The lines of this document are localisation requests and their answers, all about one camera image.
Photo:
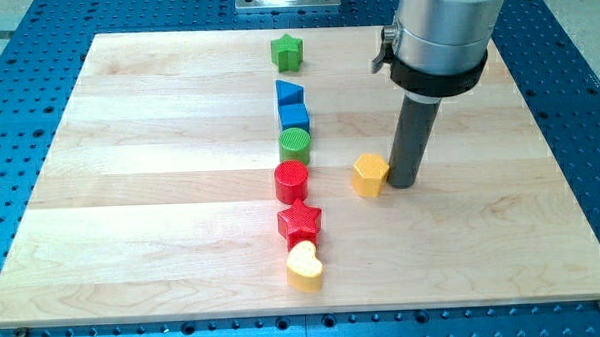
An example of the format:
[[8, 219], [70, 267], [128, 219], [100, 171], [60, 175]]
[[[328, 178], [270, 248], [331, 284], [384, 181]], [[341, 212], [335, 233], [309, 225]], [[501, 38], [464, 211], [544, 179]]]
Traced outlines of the black clamp collar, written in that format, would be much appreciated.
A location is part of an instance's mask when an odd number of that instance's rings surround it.
[[419, 71], [394, 54], [394, 25], [385, 25], [380, 32], [381, 48], [371, 61], [371, 72], [377, 73], [387, 63], [390, 65], [390, 79], [399, 87], [411, 93], [427, 97], [449, 97], [463, 94], [475, 87], [483, 73], [488, 52], [485, 51], [477, 65], [459, 74], [436, 75]]

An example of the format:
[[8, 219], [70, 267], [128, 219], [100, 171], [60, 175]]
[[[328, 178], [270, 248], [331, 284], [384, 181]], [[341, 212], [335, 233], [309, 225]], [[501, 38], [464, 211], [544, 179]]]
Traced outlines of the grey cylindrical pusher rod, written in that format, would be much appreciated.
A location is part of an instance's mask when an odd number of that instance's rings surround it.
[[407, 189], [415, 183], [441, 100], [416, 93], [404, 95], [390, 152], [387, 182], [392, 187]]

